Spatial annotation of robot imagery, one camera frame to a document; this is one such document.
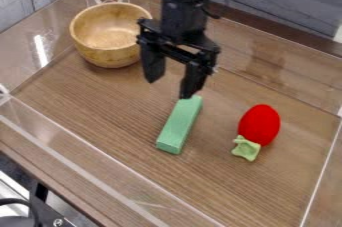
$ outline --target green block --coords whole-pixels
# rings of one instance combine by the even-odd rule
[[[191,99],[181,99],[169,117],[162,133],[156,139],[156,148],[179,154],[202,108],[202,97],[193,96]]]
[[[238,146],[231,151],[233,155],[243,157],[249,161],[254,161],[262,146],[258,143],[249,141],[242,135],[237,137],[234,143],[237,143]]]

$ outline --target red strawberry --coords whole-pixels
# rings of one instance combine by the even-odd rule
[[[239,122],[238,146],[231,151],[234,155],[254,161],[261,147],[269,145],[281,129],[281,117],[269,105],[254,106],[243,115]]]

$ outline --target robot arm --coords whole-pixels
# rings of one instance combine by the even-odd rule
[[[206,37],[207,6],[210,0],[162,0],[160,22],[140,19],[142,63],[150,83],[166,71],[166,57],[186,65],[186,75],[181,84],[181,98],[190,98],[202,89],[206,78],[214,73],[218,45]],[[191,53],[179,46],[195,48]]]

